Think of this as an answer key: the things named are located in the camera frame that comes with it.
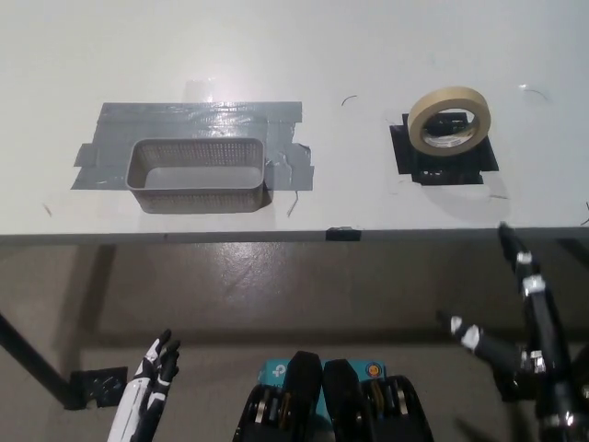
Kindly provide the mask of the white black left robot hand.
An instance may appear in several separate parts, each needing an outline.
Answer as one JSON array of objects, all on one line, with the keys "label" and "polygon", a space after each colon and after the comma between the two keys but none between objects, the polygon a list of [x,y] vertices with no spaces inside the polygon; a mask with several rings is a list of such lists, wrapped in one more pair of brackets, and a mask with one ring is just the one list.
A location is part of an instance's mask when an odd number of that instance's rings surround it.
[{"label": "white black left robot hand", "polygon": [[122,394],[108,442],[151,442],[174,377],[179,373],[180,341],[166,329],[154,340]]}]

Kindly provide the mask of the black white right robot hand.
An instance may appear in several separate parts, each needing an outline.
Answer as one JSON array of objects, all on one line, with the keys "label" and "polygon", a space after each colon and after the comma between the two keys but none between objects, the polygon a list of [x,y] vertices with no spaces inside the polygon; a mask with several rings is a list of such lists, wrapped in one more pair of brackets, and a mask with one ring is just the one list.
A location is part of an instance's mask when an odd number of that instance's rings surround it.
[{"label": "black white right robot hand", "polygon": [[586,441],[588,399],[551,289],[513,228],[501,223],[498,237],[523,302],[526,345],[493,337],[457,314],[439,310],[436,317],[460,345],[491,368],[502,401],[535,403],[540,440]]}]

